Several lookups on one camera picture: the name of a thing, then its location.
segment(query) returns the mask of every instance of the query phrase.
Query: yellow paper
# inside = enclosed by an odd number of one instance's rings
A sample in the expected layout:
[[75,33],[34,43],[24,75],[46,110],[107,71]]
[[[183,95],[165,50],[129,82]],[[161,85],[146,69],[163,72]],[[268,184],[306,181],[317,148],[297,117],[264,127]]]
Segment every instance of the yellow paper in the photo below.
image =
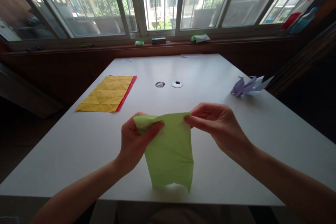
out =
[[124,98],[133,76],[106,76],[76,108],[82,111],[114,112]]

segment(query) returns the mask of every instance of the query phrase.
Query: bottle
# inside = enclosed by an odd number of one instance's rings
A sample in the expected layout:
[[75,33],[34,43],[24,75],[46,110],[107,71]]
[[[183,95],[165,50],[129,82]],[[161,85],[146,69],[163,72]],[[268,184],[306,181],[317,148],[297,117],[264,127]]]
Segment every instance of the bottle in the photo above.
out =
[[289,16],[286,22],[281,26],[281,30],[287,29],[291,24],[293,24],[305,11],[308,9],[311,4],[311,0],[306,0],[300,4],[297,8],[294,9],[293,13]]
[[290,33],[300,33],[315,17],[315,12],[318,10],[318,7],[311,9],[309,13],[303,15],[301,19],[293,26]]

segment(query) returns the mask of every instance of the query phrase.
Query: purple origami crane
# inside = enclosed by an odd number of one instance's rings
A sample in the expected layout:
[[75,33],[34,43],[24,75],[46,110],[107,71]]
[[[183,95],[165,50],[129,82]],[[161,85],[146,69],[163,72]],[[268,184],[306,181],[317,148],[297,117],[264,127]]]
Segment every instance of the purple origami crane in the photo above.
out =
[[259,96],[260,91],[267,87],[270,81],[274,78],[271,77],[267,81],[263,82],[264,76],[256,77],[250,76],[252,79],[245,85],[244,78],[240,77],[240,80],[233,87],[231,94],[234,94],[236,97],[241,95],[250,95],[250,96]]

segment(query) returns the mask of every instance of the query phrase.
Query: blue bottle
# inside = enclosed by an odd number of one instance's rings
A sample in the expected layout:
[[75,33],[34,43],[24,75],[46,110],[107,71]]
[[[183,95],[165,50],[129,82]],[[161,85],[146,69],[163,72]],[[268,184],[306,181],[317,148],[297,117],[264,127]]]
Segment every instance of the blue bottle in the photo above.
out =
[[315,12],[318,10],[318,7],[314,7],[310,10],[309,13],[303,15],[302,18],[293,26],[290,33],[296,34],[300,33],[315,17]]

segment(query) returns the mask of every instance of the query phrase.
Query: hand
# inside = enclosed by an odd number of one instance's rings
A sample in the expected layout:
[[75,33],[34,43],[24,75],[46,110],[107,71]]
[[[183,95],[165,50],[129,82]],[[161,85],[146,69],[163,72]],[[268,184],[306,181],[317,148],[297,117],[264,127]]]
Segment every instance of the hand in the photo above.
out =
[[[138,112],[134,116],[146,115]],[[164,123],[155,123],[145,134],[140,135],[132,116],[121,127],[121,150],[116,158],[119,168],[126,175],[134,169],[144,154],[147,145],[156,137]]]
[[239,158],[253,146],[238,124],[232,109],[225,104],[200,103],[184,121],[210,133],[218,147],[231,158]]

